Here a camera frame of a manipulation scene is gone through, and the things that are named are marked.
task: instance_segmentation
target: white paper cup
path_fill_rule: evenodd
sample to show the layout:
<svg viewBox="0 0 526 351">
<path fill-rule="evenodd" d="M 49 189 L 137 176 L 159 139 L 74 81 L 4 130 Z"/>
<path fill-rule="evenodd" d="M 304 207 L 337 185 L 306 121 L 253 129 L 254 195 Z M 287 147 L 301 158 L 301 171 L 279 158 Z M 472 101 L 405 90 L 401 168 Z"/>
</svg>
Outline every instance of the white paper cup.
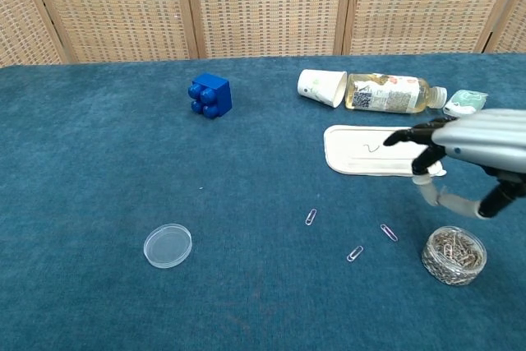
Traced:
<svg viewBox="0 0 526 351">
<path fill-rule="evenodd" d="M 345 96 L 347 72 L 305 69 L 298 79 L 298 93 L 334 108 Z"/>
</svg>

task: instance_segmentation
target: juice bottle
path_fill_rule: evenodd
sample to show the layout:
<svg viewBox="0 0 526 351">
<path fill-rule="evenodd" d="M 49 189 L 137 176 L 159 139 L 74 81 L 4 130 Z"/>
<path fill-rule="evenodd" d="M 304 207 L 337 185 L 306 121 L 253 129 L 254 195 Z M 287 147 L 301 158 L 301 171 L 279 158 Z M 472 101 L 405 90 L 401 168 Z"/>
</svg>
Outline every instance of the juice bottle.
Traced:
<svg viewBox="0 0 526 351">
<path fill-rule="evenodd" d="M 441 109 L 447 89 L 430 86 L 422 78 L 385 74 L 349 74 L 345 107 L 388 113 L 420 113 Z"/>
</svg>

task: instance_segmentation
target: petri dish lid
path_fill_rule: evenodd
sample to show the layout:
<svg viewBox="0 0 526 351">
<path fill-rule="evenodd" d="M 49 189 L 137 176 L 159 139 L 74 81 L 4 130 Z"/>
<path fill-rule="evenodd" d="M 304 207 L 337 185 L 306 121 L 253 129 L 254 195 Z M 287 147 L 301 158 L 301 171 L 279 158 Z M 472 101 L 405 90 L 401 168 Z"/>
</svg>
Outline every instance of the petri dish lid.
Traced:
<svg viewBox="0 0 526 351">
<path fill-rule="evenodd" d="M 165 224 L 145 240 L 144 253 L 150 264 L 160 269 L 179 265 L 190 254 L 191 235 L 184 226 Z"/>
</svg>

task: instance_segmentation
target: blue lego brick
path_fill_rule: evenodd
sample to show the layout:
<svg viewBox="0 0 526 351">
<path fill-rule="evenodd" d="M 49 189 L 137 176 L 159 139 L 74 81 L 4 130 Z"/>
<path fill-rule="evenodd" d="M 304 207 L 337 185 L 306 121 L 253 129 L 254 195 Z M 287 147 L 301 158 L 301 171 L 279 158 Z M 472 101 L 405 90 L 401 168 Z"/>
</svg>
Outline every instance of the blue lego brick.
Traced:
<svg viewBox="0 0 526 351">
<path fill-rule="evenodd" d="M 191 102 L 192 111 L 207 118 L 221 117 L 232 108 L 228 80 L 208 73 L 201 74 L 191 82 L 188 95 L 194 99 Z"/>
</svg>

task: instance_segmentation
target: robotic arm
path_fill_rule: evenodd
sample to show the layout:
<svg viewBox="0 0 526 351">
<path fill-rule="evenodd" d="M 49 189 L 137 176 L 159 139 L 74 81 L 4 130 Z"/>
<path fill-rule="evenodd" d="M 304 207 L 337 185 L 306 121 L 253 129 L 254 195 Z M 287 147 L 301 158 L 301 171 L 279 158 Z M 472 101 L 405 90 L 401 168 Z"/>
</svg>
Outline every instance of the robotic arm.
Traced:
<svg viewBox="0 0 526 351">
<path fill-rule="evenodd" d="M 427 145 L 413 161 L 413 182 L 432 206 L 489 219 L 526 196 L 526 110 L 486 109 L 463 118 L 436 118 L 394 132 L 384 145 L 402 141 Z M 498 185 L 481 201 L 439 193 L 427 168 L 445 156 L 481 166 Z"/>
</svg>

